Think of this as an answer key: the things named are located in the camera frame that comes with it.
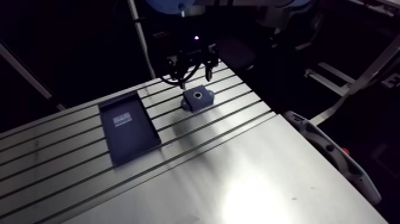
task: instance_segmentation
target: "metal surface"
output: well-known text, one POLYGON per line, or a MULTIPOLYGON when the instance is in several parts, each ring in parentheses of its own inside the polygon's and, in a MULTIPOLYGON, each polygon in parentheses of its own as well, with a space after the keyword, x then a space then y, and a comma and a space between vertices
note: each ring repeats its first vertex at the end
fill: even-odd
POLYGON ((385 222, 223 63, 212 82, 203 73, 199 70, 187 85, 205 85, 215 92, 215 101, 194 114, 179 108, 179 87, 152 80, 3 134, 0 223, 69 219, 77 223, 86 219, 93 223, 243 223, 244 217, 255 223, 261 211, 271 209, 281 212, 272 211, 263 222, 275 218, 278 222, 278 215, 281 222, 385 222), (135 90, 162 143, 157 150, 114 167, 97 103, 135 90), (170 170, 180 164, 178 169, 187 175, 170 170), (241 196, 242 191, 250 196, 241 196), (118 205, 108 209, 110 203, 118 205), (243 213, 236 203, 246 204, 243 213), (96 209, 103 207, 109 212, 97 214, 96 209), (253 209, 254 215, 245 208, 253 209))
POLYGON ((275 116, 223 63, 212 82, 203 73, 200 69, 187 84, 207 86, 216 101, 195 114, 179 108, 178 87, 152 80, 3 134, 1 222, 62 222, 154 177, 167 163, 187 160, 275 116), (114 167, 96 104, 134 90, 139 90, 162 144, 114 167))
MULTIPOLYGON (((4 57, 4 59, 22 76, 25 80, 29 82, 42 96, 44 96, 47 100, 50 100, 52 94, 50 91, 41 84, 30 72, 18 61, 18 59, 13 56, 13 54, 2 44, 0 43, 0 55, 4 57)), ((56 108, 61 110, 65 110, 65 106, 62 104, 57 104, 56 108)))
POLYGON ((386 223, 281 116, 166 168, 65 223, 386 223))

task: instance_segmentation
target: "dark blue block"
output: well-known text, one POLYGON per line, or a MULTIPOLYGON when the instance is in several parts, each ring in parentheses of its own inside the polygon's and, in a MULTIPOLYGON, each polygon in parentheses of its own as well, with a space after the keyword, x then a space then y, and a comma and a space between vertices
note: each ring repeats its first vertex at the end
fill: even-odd
POLYGON ((183 92, 182 108, 196 112, 214 103, 214 93, 204 86, 197 86, 183 92))
POLYGON ((127 163, 161 143, 136 92, 99 104, 100 117, 112 162, 127 163))

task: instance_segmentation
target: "dark tray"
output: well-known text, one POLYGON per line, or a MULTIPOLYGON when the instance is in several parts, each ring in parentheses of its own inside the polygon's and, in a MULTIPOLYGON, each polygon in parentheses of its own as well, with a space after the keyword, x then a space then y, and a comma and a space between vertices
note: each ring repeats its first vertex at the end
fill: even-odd
POLYGON ((108 151, 115 165, 138 158, 161 143, 136 92, 102 102, 99 110, 108 151))

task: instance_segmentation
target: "tray label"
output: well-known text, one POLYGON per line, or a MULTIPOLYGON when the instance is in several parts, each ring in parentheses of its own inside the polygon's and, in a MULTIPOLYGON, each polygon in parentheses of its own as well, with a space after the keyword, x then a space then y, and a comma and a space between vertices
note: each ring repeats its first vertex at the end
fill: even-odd
POLYGON ((130 121, 132 121, 132 118, 130 117, 130 113, 124 113, 122 115, 119 115, 115 118, 112 119, 114 121, 115 127, 119 127, 123 124, 126 124, 130 121))

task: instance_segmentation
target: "black cable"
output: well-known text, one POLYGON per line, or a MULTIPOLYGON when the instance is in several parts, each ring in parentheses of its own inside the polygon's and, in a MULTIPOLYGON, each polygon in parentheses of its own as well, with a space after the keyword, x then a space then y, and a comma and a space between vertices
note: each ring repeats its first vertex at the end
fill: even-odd
POLYGON ((196 73, 196 71, 199 69, 200 65, 201 65, 201 63, 197 64, 195 66, 195 68, 190 72, 190 74, 188 76, 186 76, 185 78, 183 78, 181 80, 178 80, 177 82, 171 82, 171 81, 165 79, 163 76, 160 76, 160 79, 162 81, 164 81, 165 83, 167 83, 167 84, 170 84, 170 85, 173 85, 173 86, 178 86, 181 83, 185 83, 186 81, 188 81, 196 73))

